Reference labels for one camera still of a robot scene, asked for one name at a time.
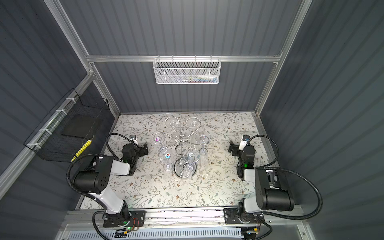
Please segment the clear champagne flute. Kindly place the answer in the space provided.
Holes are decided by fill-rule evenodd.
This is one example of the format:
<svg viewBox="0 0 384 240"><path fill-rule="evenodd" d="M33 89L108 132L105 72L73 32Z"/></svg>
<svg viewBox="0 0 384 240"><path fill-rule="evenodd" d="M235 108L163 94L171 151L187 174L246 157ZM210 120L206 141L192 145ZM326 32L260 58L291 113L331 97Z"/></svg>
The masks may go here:
<svg viewBox="0 0 384 240"><path fill-rule="evenodd" d="M198 130L201 126L201 120L197 117L191 117L186 120L186 126L193 131Z"/></svg>
<svg viewBox="0 0 384 240"><path fill-rule="evenodd" d="M172 129L173 132L177 130L177 127L179 126L179 124L180 124L180 121L177 117L171 116L165 120L165 127Z"/></svg>

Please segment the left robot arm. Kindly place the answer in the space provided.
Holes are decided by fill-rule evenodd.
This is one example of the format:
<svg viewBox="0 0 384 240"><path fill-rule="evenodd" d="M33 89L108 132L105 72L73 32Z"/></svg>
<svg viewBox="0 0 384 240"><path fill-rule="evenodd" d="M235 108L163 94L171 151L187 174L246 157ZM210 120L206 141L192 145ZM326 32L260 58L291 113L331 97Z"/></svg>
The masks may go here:
<svg viewBox="0 0 384 240"><path fill-rule="evenodd" d="M146 212L131 212L127 202L118 197L109 186L109 179L110 175L132 176L137 169L138 159L148 152L147 144L142 147L126 144L122 149L121 160L116 160L113 156L93 156L75 174L72 185L102 206L103 227L120 227L133 231L144 225Z"/></svg>

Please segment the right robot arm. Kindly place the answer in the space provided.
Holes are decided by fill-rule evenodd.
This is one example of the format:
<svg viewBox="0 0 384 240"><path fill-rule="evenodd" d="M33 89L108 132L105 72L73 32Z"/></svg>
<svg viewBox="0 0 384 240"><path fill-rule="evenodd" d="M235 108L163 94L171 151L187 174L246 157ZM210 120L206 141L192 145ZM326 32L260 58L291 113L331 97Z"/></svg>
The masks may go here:
<svg viewBox="0 0 384 240"><path fill-rule="evenodd" d="M262 211L290 212L294 209L295 202L285 173L255 167L253 160L256 150L245 141L241 141L239 145L230 142L228 152L238 158L238 177L255 187L249 197L242 198L238 203L234 216L241 223L254 221L254 214L261 217Z"/></svg>

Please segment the chrome wine glass rack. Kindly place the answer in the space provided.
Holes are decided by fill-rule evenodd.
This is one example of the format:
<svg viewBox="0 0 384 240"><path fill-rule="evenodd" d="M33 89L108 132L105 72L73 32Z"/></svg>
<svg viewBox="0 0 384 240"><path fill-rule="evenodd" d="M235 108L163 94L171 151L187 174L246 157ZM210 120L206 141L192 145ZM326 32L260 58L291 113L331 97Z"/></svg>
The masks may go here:
<svg viewBox="0 0 384 240"><path fill-rule="evenodd" d="M171 134L166 134L166 136L170 137L171 141L174 142L174 144L169 146L169 147L173 148L174 151L176 152L177 157L176 157L176 160L173 162L173 171L174 171L175 175L180 179L190 179L190 178L183 178L181 176L182 165L184 162L183 161L184 157L186 156L186 154L189 150L196 150L199 152L201 145L199 145L195 139L195 136L199 131L204 131L202 129L202 123L201 123L201 126L198 130L193 131L192 129L190 129L186 126L186 121L185 121L185 127L183 128L182 122L180 121L180 124L177 127L177 130L175 132L173 132L173 130L172 130ZM201 161L202 158L205 156L206 155L200 154L200 160L199 161Z"/></svg>

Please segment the hanging glass pink sticker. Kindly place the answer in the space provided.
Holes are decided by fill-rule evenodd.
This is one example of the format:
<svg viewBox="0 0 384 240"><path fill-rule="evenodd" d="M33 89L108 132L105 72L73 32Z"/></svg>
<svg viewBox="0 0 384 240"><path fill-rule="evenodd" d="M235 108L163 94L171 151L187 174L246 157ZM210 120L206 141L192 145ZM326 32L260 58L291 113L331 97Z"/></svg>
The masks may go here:
<svg viewBox="0 0 384 240"><path fill-rule="evenodd" d="M153 146L162 146L165 142L165 135L162 132L156 132L151 138L151 144Z"/></svg>

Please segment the hanging glass front left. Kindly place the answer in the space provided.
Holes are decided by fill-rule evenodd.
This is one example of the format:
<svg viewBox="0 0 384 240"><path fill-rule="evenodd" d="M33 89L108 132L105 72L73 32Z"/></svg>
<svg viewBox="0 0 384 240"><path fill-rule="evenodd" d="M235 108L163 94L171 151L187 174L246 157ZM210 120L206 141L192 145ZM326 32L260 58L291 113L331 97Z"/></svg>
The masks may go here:
<svg viewBox="0 0 384 240"><path fill-rule="evenodd" d="M164 163L165 172L170 172L173 169L173 162L177 157L174 149L163 146L158 153L158 157Z"/></svg>

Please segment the hanging glass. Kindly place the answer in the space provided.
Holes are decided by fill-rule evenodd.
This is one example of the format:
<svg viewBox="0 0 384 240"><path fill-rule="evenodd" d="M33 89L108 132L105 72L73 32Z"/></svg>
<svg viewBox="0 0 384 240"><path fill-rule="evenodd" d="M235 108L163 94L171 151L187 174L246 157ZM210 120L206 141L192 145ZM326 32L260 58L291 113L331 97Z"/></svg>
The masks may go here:
<svg viewBox="0 0 384 240"><path fill-rule="evenodd" d="M199 150L199 153L201 155L206 155L208 153L208 149L206 148L206 145L210 142L211 140L211 134L208 131L199 131L195 139L199 145L201 145L201 148Z"/></svg>
<svg viewBox="0 0 384 240"><path fill-rule="evenodd" d="M197 162L200 160L200 154L196 150L189 150L184 157L181 176L191 178L197 170Z"/></svg>
<svg viewBox="0 0 384 240"><path fill-rule="evenodd" d="M165 172L170 172L173 169L173 162L177 157L174 149L163 146L158 153L158 157L164 163Z"/></svg>

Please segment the hanging glass right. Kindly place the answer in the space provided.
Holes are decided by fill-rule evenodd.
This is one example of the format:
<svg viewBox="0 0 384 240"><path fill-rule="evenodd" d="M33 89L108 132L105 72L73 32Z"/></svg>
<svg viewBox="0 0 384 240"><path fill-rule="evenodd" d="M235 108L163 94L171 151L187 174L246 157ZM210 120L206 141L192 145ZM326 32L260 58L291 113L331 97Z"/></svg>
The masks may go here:
<svg viewBox="0 0 384 240"><path fill-rule="evenodd" d="M208 153L208 149L206 148L206 145L210 142L211 140L211 134L208 131L199 131L195 139L199 145L201 145L201 148L199 150L199 153L201 155L206 155Z"/></svg>

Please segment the floral table mat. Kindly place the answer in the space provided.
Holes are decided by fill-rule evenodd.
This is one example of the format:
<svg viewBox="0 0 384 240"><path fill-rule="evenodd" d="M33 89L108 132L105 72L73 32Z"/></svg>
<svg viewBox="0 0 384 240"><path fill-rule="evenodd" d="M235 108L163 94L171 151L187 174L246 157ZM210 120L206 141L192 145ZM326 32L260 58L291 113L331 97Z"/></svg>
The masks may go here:
<svg viewBox="0 0 384 240"><path fill-rule="evenodd" d="M138 160L132 176L111 175L109 187L130 208L181 208L236 205L255 189L236 173L238 159L228 152L230 142L238 143L243 135L254 137L256 166L267 164L267 156L251 113L197 113L203 131L211 134L208 153L198 163L196 174L181 179L164 171L158 157L159 147L153 144L158 132L171 133L165 127L168 114L122 115L110 137L111 151L121 156L126 137L136 135L140 144L149 145L149 154Z"/></svg>

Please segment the hanging glass front centre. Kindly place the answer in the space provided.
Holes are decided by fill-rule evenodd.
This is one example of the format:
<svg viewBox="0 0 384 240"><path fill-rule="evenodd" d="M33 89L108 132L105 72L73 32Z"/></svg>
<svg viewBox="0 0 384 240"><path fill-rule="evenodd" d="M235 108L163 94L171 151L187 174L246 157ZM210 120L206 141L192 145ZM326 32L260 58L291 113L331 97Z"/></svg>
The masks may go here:
<svg viewBox="0 0 384 240"><path fill-rule="evenodd" d="M200 160L200 154L196 150L189 150L184 157L181 176L191 178L197 170L197 162Z"/></svg>

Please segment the black pad in basket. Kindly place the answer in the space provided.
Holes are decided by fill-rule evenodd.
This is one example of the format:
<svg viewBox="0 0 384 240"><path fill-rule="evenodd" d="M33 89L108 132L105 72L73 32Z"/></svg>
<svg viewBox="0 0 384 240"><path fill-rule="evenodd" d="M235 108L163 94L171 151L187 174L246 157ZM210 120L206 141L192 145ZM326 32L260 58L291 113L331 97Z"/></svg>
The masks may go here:
<svg viewBox="0 0 384 240"><path fill-rule="evenodd" d="M64 127L62 136L73 138L90 138L96 134L96 131L102 124L100 119L87 115L75 115Z"/></svg>

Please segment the items in white basket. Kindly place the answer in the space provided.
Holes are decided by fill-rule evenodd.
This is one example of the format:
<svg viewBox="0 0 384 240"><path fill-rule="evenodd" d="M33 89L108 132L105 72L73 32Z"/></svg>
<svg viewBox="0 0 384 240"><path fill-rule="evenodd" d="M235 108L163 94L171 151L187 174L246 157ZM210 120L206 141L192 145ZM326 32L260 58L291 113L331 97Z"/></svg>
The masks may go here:
<svg viewBox="0 0 384 240"><path fill-rule="evenodd" d="M176 83L218 83L219 75L197 75L197 76L182 76L176 77Z"/></svg>

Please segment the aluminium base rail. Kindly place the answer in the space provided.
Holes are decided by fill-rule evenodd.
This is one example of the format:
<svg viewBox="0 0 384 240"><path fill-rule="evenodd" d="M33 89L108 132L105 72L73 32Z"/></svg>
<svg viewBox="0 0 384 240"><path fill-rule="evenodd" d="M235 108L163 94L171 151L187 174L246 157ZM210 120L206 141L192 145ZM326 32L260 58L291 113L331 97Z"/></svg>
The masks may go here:
<svg viewBox="0 0 384 240"><path fill-rule="evenodd" d="M188 207L143 209L145 217L140 219L144 225L140 230L164 228L207 228L207 227L251 227L254 224L232 220L226 224L224 207ZM68 211L59 228L59 234L69 231L94 230L92 215L96 210Z"/></svg>

